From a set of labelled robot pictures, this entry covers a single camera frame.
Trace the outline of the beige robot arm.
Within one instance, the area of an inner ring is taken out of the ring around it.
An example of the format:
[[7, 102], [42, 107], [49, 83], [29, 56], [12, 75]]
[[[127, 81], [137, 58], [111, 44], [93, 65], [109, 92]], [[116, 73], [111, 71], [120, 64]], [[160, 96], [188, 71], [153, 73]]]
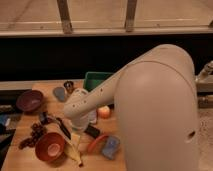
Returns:
[[69, 99], [73, 119], [112, 104], [127, 171], [198, 171], [194, 64], [182, 48], [159, 45], [83, 97]]

